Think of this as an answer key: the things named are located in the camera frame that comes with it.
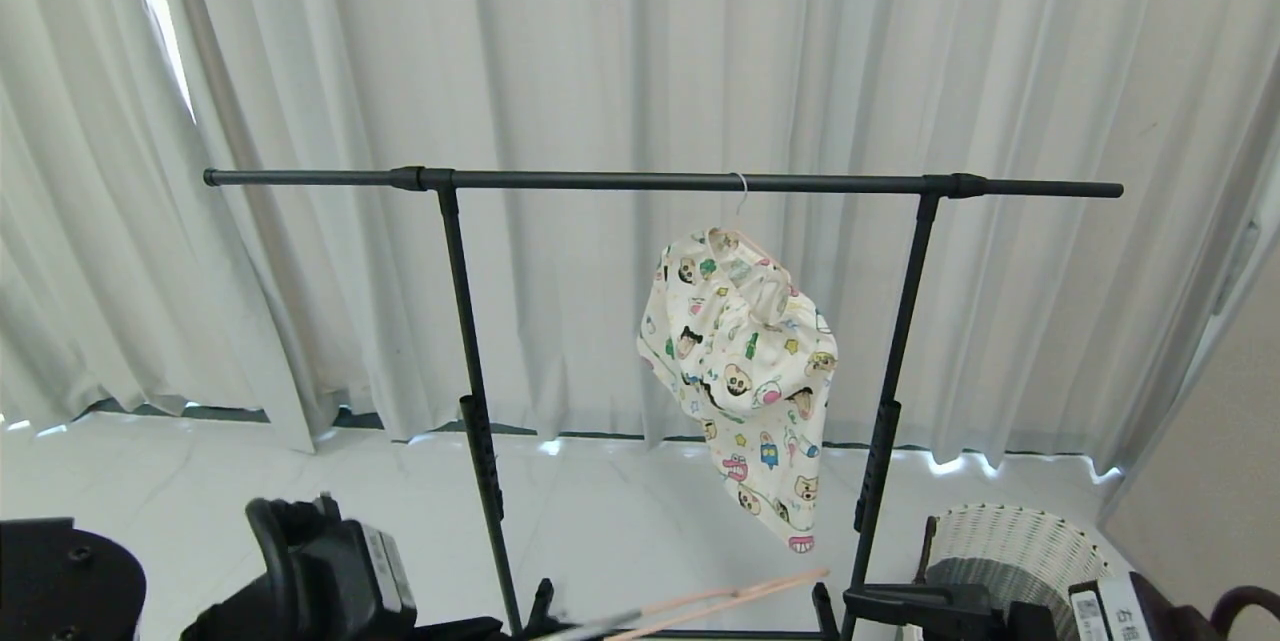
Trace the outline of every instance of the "white floor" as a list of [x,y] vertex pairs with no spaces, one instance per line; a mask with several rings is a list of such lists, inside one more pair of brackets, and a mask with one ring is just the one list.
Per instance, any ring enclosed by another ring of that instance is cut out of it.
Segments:
[[[864,450],[824,450],[818,546],[797,557],[724,495],[700,444],[645,450],[640,441],[498,436],[495,445],[522,613],[544,576],[557,586],[554,609],[579,621],[819,566],[832,569],[837,604],[847,585]],[[319,449],[314,457],[280,449],[265,423],[95,415],[40,438],[19,425],[0,432],[0,518],[74,516],[78,527],[128,546],[147,573],[143,641],[177,637],[206,605],[262,572],[243,518],[247,500],[310,500],[325,490],[346,517],[396,537],[420,623],[502,618],[461,432],[404,445],[380,431],[337,430]],[[1094,479],[1079,458],[1012,457],[996,473],[977,458],[938,468],[900,450],[870,578],[909,581],[924,518],[948,505],[1033,505],[1093,534],[1116,482]],[[808,591],[794,591],[692,627],[813,629],[814,619]],[[892,637],[870,623],[856,636]]]

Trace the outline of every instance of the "hanger hook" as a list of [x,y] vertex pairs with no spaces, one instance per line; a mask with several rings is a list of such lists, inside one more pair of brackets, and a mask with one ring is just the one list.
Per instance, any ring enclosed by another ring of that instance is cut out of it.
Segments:
[[737,211],[733,216],[742,216],[742,203],[746,203],[746,196],[751,193],[751,189],[746,186],[746,177],[742,177],[739,171],[731,171],[733,177],[739,177],[742,180],[742,198],[737,200]]

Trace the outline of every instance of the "vertical pole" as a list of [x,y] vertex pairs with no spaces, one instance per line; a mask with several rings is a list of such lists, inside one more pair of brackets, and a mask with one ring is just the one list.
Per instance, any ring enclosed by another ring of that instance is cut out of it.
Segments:
[[[924,253],[929,248],[929,232],[938,214],[941,194],[920,196],[915,211],[915,235],[911,237],[911,252],[906,258],[906,276],[902,281],[902,294],[897,302],[897,321],[893,322],[893,339],[888,345],[888,363],[884,367],[884,385],[881,388],[879,408],[876,413],[876,430],[867,454],[867,470],[863,473],[863,493],[858,499],[854,528],[858,531],[858,554],[854,557],[854,573],[850,589],[860,589],[867,583],[867,567],[872,559],[872,542],[876,540],[876,523],[879,518],[879,505],[884,495],[884,481],[888,477],[888,462],[893,454],[893,436],[897,432],[897,417],[902,406],[897,395],[897,380],[902,372],[902,360],[906,357],[906,336],[911,331],[911,313],[915,312],[915,296],[920,289],[920,276],[924,273]],[[845,609],[841,624],[841,641],[854,637],[854,614]]]
[[467,377],[471,394],[461,399],[462,422],[471,448],[471,466],[476,472],[480,507],[489,530],[489,546],[502,587],[502,603],[507,608],[511,636],[524,631],[520,605],[516,603],[516,585],[511,578],[507,559],[507,541],[502,535],[502,491],[498,487],[498,464],[493,453],[493,431],[489,429],[489,407],[484,395],[484,375],[480,372],[480,340],[476,338],[476,319],[471,308],[471,285],[467,280],[467,261],[462,251],[462,223],[458,218],[458,194],[452,182],[439,184],[440,216],[444,218],[444,242],[449,248],[449,267],[453,273],[453,296],[458,302],[458,322],[462,328],[462,352],[467,360]]

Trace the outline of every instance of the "black cable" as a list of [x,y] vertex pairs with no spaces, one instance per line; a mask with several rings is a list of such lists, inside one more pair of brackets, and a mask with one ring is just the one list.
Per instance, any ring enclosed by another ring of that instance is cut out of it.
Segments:
[[1217,631],[1222,638],[1226,638],[1226,635],[1231,631],[1231,624],[1235,623],[1235,617],[1240,615],[1240,612],[1249,606],[1262,606],[1276,621],[1280,621],[1280,594],[1268,591],[1261,586],[1236,586],[1222,594],[1217,604],[1213,604],[1213,613],[1210,614],[1208,623],[1213,627],[1213,631]]
[[244,516],[266,563],[266,580],[275,603],[278,638],[292,641],[298,629],[298,578],[289,559],[289,545],[269,500],[253,499],[244,505]]

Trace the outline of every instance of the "curtain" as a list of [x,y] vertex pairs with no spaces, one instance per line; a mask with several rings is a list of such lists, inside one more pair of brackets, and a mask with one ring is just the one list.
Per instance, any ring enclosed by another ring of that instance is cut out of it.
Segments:
[[[1123,182],[1116,202],[943,202],[900,386],[899,440],[941,461],[1070,450],[1101,468],[1140,444],[1144,409],[1167,403],[1152,372],[1198,340],[1176,321],[1193,281],[1217,271],[1204,267],[1210,228],[1245,202],[1228,178],[1280,49],[1280,0],[169,6],[219,168]],[[301,407],[269,409],[285,436],[315,435],[342,406],[375,409],[393,439],[456,417],[466,372],[434,198],[280,187],[193,191],[191,203],[227,203],[268,307],[256,319],[283,354],[252,361],[292,377],[273,403]],[[827,440],[865,441],[914,200],[739,205],[463,191],[494,421],[548,436],[695,435],[634,334],[663,246],[724,225],[772,249],[823,308],[841,344]],[[179,392],[264,404],[225,383]]]
[[236,399],[311,450],[142,0],[0,0],[0,412],[50,427],[109,395]]

